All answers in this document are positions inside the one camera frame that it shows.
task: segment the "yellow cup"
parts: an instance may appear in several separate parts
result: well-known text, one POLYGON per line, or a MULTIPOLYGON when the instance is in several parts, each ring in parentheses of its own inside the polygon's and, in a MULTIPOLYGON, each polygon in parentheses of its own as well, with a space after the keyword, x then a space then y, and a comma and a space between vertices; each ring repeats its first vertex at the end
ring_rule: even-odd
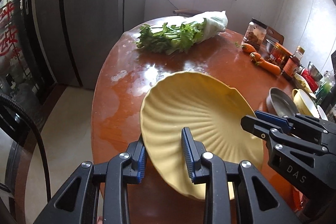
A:
POLYGON ((297 106, 301 114, 320 118, 320 115, 314 105, 314 102, 309 98, 303 90, 292 90, 293 102, 297 106))

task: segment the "wooden table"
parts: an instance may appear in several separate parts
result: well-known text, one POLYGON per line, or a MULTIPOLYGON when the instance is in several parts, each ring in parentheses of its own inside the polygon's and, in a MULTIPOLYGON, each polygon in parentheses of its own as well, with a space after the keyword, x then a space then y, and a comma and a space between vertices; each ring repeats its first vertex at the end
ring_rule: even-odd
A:
MULTIPOLYGON (((180 17, 151 20, 148 24, 173 23, 180 17)), ((181 71, 205 72, 235 87, 253 110, 266 110, 268 90, 276 86, 291 94, 293 87, 282 77, 255 66, 248 54, 236 48, 242 35, 226 30, 194 45, 186 53, 169 56, 139 51, 134 41, 138 27, 125 32, 110 51, 97 81, 91 121, 92 153, 95 163, 124 152, 140 135, 140 106, 146 92, 166 75, 181 71)), ((293 207, 292 188, 267 166, 264 153, 262 172, 293 207)), ((177 193, 157 173, 150 160, 140 185, 128 186, 131 223, 203 223, 204 203, 177 193)))

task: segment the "green leafy vegetable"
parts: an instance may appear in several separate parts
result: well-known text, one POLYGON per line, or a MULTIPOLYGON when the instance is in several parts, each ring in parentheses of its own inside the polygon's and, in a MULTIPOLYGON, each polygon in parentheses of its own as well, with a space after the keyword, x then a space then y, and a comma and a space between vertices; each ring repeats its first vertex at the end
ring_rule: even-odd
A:
POLYGON ((187 52, 194 43, 201 42, 204 22, 182 23, 180 26, 168 26, 166 22, 162 27, 144 24, 140 27, 140 40, 136 42, 136 46, 168 55, 176 50, 187 52))

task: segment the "cup handle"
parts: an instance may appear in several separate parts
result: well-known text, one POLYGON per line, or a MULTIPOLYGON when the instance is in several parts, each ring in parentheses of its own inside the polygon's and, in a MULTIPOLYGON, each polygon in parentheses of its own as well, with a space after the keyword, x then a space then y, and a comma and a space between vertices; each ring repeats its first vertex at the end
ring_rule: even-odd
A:
POLYGON ((293 89, 292 90, 292 97, 293 97, 293 99, 294 99, 294 96, 298 93, 298 89, 293 89))

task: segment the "gray pan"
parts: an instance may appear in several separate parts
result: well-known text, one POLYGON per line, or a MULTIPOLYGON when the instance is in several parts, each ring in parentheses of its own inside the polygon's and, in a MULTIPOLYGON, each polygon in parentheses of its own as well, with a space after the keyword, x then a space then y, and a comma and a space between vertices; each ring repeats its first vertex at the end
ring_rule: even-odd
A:
POLYGON ((284 115, 295 116, 295 113, 299 113, 292 99, 278 88, 269 89, 266 105, 269 113, 280 117, 284 115))

